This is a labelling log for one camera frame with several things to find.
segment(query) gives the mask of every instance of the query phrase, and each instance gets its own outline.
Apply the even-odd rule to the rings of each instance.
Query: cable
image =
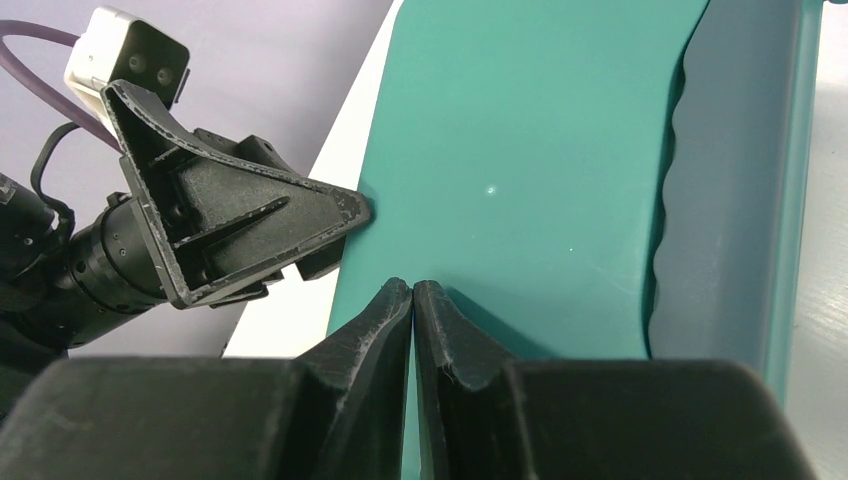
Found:
[[[53,155],[53,150],[56,150],[56,146],[63,138],[65,138],[65,135],[73,132],[77,128],[79,128],[79,125],[74,122],[70,122],[59,126],[56,130],[53,130],[53,133],[51,133],[50,136],[47,137],[47,141],[44,142],[44,147],[42,147],[41,153],[38,154],[38,158],[32,166],[32,173],[29,176],[29,182],[32,185],[32,189],[35,194],[38,195],[38,198],[40,198],[42,202],[47,204],[48,207],[52,208],[56,214],[59,215],[59,225],[56,227],[56,233],[58,233],[61,245],[67,245],[67,243],[71,240],[71,235],[74,234],[74,227],[76,226],[74,211],[71,207],[65,204],[65,202],[46,195],[44,191],[41,190],[41,179],[44,177],[44,170],[47,167],[47,162],[50,160],[50,156]]]
[[[83,109],[68,100],[67,97],[57,92],[53,87],[44,82],[44,80],[38,78],[32,70],[28,69],[23,62],[18,60],[18,57],[6,46],[4,37],[7,35],[39,38],[69,47],[73,47],[79,37],[35,23],[20,22],[17,20],[0,20],[0,66],[9,72],[21,85],[56,109],[56,111],[120,152],[121,147],[118,146],[117,140],[106,130],[106,127],[96,118],[87,114]]]

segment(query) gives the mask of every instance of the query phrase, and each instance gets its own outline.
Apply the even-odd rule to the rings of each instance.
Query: purple cable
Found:
[[[85,113],[83,109],[76,106],[67,97],[57,92],[53,87],[45,83],[44,80],[38,78],[32,73],[32,70],[28,69],[26,65],[18,60],[18,57],[12,54],[12,51],[9,50],[9,47],[6,46],[4,41],[6,35],[39,38],[69,47],[73,47],[79,37],[35,23],[19,22],[17,20],[0,20],[0,66],[9,72],[21,85],[26,87],[27,90],[56,109],[57,112],[68,117],[70,121],[85,130],[88,130],[92,135],[103,140],[110,147],[121,152],[118,141],[115,140],[115,137],[95,117]]]

